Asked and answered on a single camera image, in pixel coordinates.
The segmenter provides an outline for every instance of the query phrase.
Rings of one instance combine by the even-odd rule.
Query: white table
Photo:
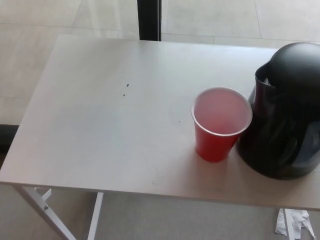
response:
[[[68,240],[75,238],[34,187],[98,192],[89,239],[108,191],[319,210],[319,167],[300,179],[274,180],[234,149],[218,164],[195,153],[195,96],[221,86],[248,97],[255,70],[275,51],[61,36],[0,182]]]

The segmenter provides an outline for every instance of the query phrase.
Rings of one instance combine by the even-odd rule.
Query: red plastic cup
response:
[[[191,114],[196,152],[204,160],[214,163],[228,156],[252,120],[252,109],[247,99],[241,93],[224,87],[200,93],[191,107]]]

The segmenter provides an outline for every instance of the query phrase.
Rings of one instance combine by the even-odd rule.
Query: white cup rim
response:
[[[200,97],[201,95],[203,94],[206,94],[207,92],[211,92],[211,91],[215,91],[215,90],[224,90],[224,91],[227,91],[227,92],[230,92],[230,93],[233,93],[233,94],[236,94],[238,97],[240,97],[243,102],[245,103],[245,105],[247,106],[247,108],[249,109],[249,120],[247,122],[247,124],[240,130],[240,131],[237,131],[237,132],[234,132],[234,133],[230,133],[230,134],[221,134],[221,133],[216,133],[216,132],[213,132],[213,131],[209,131],[208,129],[206,129],[205,127],[203,127],[196,119],[195,117],[195,104],[196,104],[196,101],[198,99],[198,97]],[[204,91],[202,91],[201,93],[199,93],[195,100],[193,101],[193,104],[191,106],[191,115],[192,115],[192,118],[194,120],[194,122],[201,128],[203,129],[204,131],[206,131],[207,133],[209,134],[212,134],[212,135],[216,135],[216,136],[220,136],[220,137],[231,137],[231,136],[235,136],[235,135],[238,135],[240,133],[242,133],[244,130],[246,130],[249,125],[251,124],[251,121],[252,121],[252,118],[253,118],[253,113],[252,113],[252,108],[251,108],[251,105],[250,103],[248,102],[248,100],[246,99],[245,96],[243,96],[240,92],[236,91],[236,90],[233,90],[231,88],[228,88],[228,87],[212,87],[212,88],[208,88]]]

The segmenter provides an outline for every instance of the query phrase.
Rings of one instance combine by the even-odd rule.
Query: tile floor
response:
[[[319,8],[318,0],[162,0],[162,40],[268,48],[320,42]],[[0,124],[21,122],[60,34],[139,39],[138,31],[136,0],[0,0]],[[93,200],[55,190],[49,202],[82,239]],[[273,234],[276,211],[108,194],[96,239],[284,239]],[[320,214],[311,219],[320,236]],[[57,236],[0,186],[0,239]]]

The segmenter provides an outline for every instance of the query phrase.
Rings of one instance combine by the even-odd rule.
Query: table leg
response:
[[[87,240],[94,240],[95,239],[103,197],[104,197],[103,192],[97,193]]]
[[[295,240],[294,228],[292,226],[292,218],[288,209],[283,208],[284,223],[286,226],[286,236],[289,240]]]
[[[63,240],[76,240],[46,201],[37,193],[34,187],[14,185],[14,189],[21,197],[43,218],[43,220]]]

